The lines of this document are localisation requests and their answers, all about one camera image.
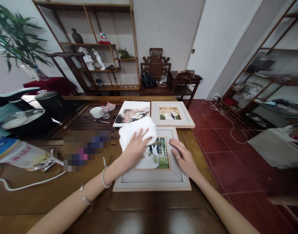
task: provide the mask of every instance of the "black vase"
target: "black vase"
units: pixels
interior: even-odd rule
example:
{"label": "black vase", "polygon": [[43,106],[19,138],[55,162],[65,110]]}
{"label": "black vase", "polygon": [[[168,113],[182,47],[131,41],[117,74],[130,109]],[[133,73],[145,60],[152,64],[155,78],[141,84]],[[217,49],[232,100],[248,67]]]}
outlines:
{"label": "black vase", "polygon": [[73,31],[72,38],[75,41],[75,43],[83,44],[84,41],[83,41],[82,36],[76,32],[76,29],[72,28],[72,31]]}

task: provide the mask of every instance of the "wooden picture frame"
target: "wooden picture frame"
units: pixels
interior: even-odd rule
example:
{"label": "wooden picture frame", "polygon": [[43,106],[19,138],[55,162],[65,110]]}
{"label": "wooden picture frame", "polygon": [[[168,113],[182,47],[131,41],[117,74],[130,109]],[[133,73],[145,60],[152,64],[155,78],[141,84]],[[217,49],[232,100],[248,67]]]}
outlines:
{"label": "wooden picture frame", "polygon": [[113,192],[132,191],[190,191],[189,178],[181,171],[169,144],[170,138],[178,139],[175,127],[156,127],[158,137],[167,138],[170,169],[130,169],[115,180]]}
{"label": "wooden picture frame", "polygon": [[[177,109],[178,116],[180,119],[176,119],[177,115],[172,115],[168,119],[161,119],[160,108],[166,109]],[[195,128],[195,124],[183,102],[172,101],[172,102],[151,102],[151,118],[157,126],[174,126],[176,128]]]}

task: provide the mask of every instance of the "statue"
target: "statue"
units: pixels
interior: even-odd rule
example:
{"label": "statue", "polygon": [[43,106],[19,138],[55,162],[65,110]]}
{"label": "statue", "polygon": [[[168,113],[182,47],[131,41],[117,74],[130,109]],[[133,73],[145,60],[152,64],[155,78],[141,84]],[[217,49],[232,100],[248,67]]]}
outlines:
{"label": "statue", "polygon": [[86,50],[84,47],[80,47],[80,48],[78,49],[78,52],[84,52],[85,55],[84,55],[83,59],[84,59],[86,65],[87,65],[88,70],[94,70],[94,69],[95,69],[95,66],[93,65],[93,63],[94,63],[95,61],[93,61],[93,60],[91,59],[91,56],[88,55],[87,50]]}
{"label": "statue", "polygon": [[94,55],[96,55],[96,58],[97,58],[98,63],[101,65],[100,70],[104,71],[104,70],[106,69],[106,67],[105,67],[104,64],[103,64],[103,62],[102,62],[102,60],[101,60],[101,57],[100,57],[99,53],[98,53],[97,51],[95,51],[94,49],[92,49],[92,50],[93,50],[93,52],[94,52]]}

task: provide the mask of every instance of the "silver bracelet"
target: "silver bracelet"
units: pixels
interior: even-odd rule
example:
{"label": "silver bracelet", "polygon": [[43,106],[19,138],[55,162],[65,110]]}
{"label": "silver bracelet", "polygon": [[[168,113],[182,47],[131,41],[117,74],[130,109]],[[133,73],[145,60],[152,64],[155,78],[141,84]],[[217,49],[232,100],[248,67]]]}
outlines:
{"label": "silver bracelet", "polygon": [[108,167],[105,167],[105,168],[103,169],[103,171],[102,171],[102,183],[103,183],[104,188],[106,188],[106,189],[110,188],[110,186],[112,185],[112,183],[109,184],[109,185],[106,185],[106,183],[104,182],[103,174],[104,174],[104,171],[105,171],[107,168],[108,168]]}
{"label": "silver bracelet", "polygon": [[[84,189],[84,184],[82,184],[81,188],[80,188],[80,192],[83,191]],[[83,197],[83,201],[85,201],[88,205],[90,205],[92,202],[90,200],[87,199],[86,196]]]}

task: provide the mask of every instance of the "white cable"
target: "white cable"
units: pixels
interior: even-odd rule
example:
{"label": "white cable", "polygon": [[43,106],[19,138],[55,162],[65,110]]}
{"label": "white cable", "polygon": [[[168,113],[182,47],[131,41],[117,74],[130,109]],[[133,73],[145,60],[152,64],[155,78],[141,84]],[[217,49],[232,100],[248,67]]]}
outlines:
{"label": "white cable", "polygon": [[258,129],[252,129],[252,130],[240,130],[240,131],[245,135],[245,137],[246,137],[246,141],[245,141],[245,142],[239,142],[239,141],[237,141],[237,140],[233,137],[233,135],[232,135],[232,131],[235,129],[235,127],[234,127],[234,123],[232,122],[231,119],[229,119],[229,118],[225,115],[225,113],[228,113],[228,111],[223,110],[222,108],[221,108],[221,109],[218,109],[218,108],[216,107],[216,106],[218,106],[218,105],[221,104],[222,100],[220,99],[220,103],[218,103],[218,104],[217,104],[217,101],[218,101],[218,100],[216,100],[215,104],[212,104],[212,99],[211,99],[211,100],[210,100],[210,108],[211,108],[212,110],[216,110],[216,111],[218,111],[222,116],[224,116],[225,118],[227,118],[227,119],[232,123],[233,129],[231,129],[231,131],[230,131],[230,135],[231,135],[231,137],[232,137],[236,142],[238,142],[238,143],[240,143],[240,144],[246,144],[246,143],[248,142],[249,138],[247,137],[247,135],[246,135],[243,131],[262,131],[262,132],[269,132],[269,130],[258,130]]}
{"label": "white cable", "polygon": [[28,187],[31,187],[31,186],[34,186],[34,185],[42,184],[42,183],[48,182],[50,180],[56,179],[57,177],[63,175],[64,173],[66,173],[66,172],[62,172],[61,174],[59,174],[59,175],[57,175],[55,177],[52,177],[51,179],[44,180],[44,181],[41,181],[41,182],[37,182],[37,183],[31,184],[31,185],[27,185],[27,186],[24,186],[24,187],[21,187],[21,188],[9,188],[6,180],[0,178],[0,181],[2,181],[4,183],[6,190],[8,190],[8,191],[17,191],[17,190],[25,189],[25,188],[28,188]]}
{"label": "white cable", "polygon": [[167,84],[163,83],[162,81],[160,81],[160,82],[157,82],[157,81],[156,81],[156,83],[157,83],[157,85],[160,86],[160,87],[166,87],[166,86],[167,86]]}

